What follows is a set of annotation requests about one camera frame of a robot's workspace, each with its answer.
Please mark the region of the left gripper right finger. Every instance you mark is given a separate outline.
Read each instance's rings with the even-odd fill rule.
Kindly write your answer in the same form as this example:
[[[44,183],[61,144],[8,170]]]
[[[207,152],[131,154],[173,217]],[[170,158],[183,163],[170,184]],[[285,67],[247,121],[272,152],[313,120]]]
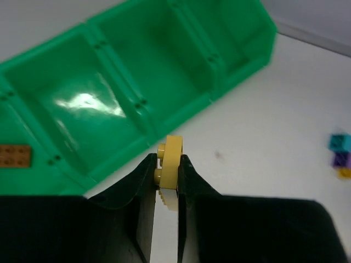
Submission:
[[[217,192],[187,155],[178,168],[178,262],[347,262],[333,220],[308,199]]]

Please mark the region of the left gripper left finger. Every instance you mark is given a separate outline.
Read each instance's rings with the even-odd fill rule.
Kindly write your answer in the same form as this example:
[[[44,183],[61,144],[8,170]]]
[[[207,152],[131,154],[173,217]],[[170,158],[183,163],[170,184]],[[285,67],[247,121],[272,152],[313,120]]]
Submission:
[[[149,262],[157,157],[103,192],[2,196],[1,262]]]

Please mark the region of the yellow long lego plate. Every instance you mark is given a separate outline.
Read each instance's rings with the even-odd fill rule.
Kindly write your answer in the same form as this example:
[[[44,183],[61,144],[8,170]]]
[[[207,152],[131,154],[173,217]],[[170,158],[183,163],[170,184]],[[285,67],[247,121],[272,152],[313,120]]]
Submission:
[[[160,167],[154,171],[154,182],[162,203],[170,211],[178,211],[178,168],[182,154],[181,136],[167,135],[166,142],[157,148]]]

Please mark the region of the brown lego plate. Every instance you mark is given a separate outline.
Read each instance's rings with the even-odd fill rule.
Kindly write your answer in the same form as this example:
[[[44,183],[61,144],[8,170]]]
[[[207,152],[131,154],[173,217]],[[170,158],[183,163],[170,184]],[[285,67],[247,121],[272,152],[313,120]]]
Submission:
[[[29,168],[31,152],[29,145],[1,145],[1,168]]]

